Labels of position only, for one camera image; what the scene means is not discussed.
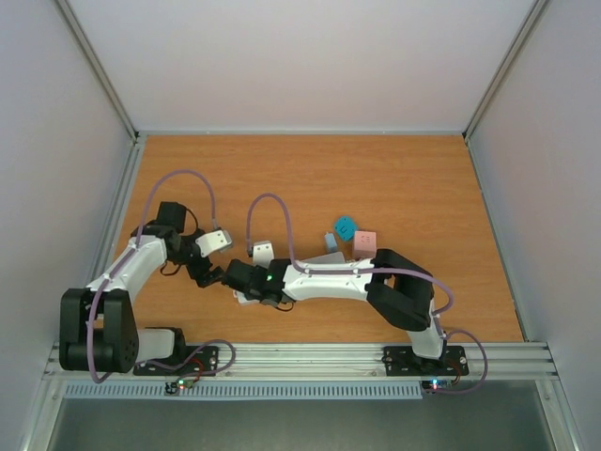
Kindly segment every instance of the gray floor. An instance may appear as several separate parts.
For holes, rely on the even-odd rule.
[[[64,401],[49,447],[100,450],[548,450],[533,382],[407,401]]]

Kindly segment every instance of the small block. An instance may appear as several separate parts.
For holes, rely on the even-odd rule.
[[[376,232],[357,230],[353,236],[353,258],[374,258],[378,250]]]
[[[343,216],[334,224],[334,230],[342,241],[351,241],[357,225],[350,219],[350,216]]]
[[[336,242],[336,237],[333,233],[326,233],[324,236],[326,240],[326,252],[328,254],[333,254],[334,252],[338,252],[338,243]]]

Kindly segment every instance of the white plastic part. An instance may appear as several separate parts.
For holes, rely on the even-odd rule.
[[[303,263],[346,263],[345,255],[338,251],[326,254],[325,256],[307,258]]]
[[[128,247],[121,253],[115,263],[98,279],[88,284],[87,288],[97,291],[102,281],[109,279],[109,284],[104,288],[104,291],[112,291],[118,288],[124,289],[130,293],[130,301],[133,303],[138,292],[146,280],[148,280],[148,277],[160,268],[167,259],[167,250],[164,240],[149,235],[142,235],[138,249],[135,250],[133,256],[130,257],[127,263],[111,279],[109,273],[125,257],[130,249],[135,249],[135,238],[128,241]]]
[[[214,230],[197,238],[195,242],[200,248],[201,257],[210,256],[215,251],[223,252],[234,245],[227,230]]]
[[[234,297],[236,299],[238,299],[238,303],[240,305],[253,305],[254,303],[259,303],[258,299],[252,299],[252,300],[246,299],[246,296],[244,296],[244,293],[241,291],[237,291],[236,289],[234,290]]]
[[[271,241],[258,241],[253,245],[253,264],[267,269],[274,259]]]
[[[271,241],[256,242],[253,246],[254,265],[267,268],[272,260],[273,246],[271,246]],[[326,254],[325,256],[307,258],[306,260],[303,260],[302,263],[345,263],[345,255],[342,252],[335,252],[333,254]],[[240,305],[259,303],[257,299],[249,301],[241,291],[234,290],[234,297],[238,299]]]
[[[299,262],[305,270],[316,271],[354,271],[374,268],[371,260],[359,260],[350,263],[306,263]],[[367,301],[365,285],[372,280],[372,274],[349,275],[309,275],[298,272],[292,265],[288,266],[284,275],[283,292],[295,301],[311,298],[342,298]]]
[[[138,329],[137,362],[150,359],[165,359],[173,354],[176,343],[176,334],[168,329]]]
[[[434,311],[434,300],[430,301],[430,327],[425,331],[411,332],[407,331],[411,340],[413,353],[425,359],[438,359],[442,354],[443,338],[439,335],[436,323],[432,316]]]

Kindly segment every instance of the pink cube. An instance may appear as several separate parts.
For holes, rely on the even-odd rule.
[[[353,258],[374,258],[376,256],[376,232],[357,230],[353,236]]]

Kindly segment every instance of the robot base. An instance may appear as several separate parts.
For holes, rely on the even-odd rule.
[[[413,353],[410,345],[384,347],[382,362],[386,366],[386,376],[456,376],[459,368],[461,376],[470,374],[466,352],[462,346],[446,346],[440,360],[424,359]]]

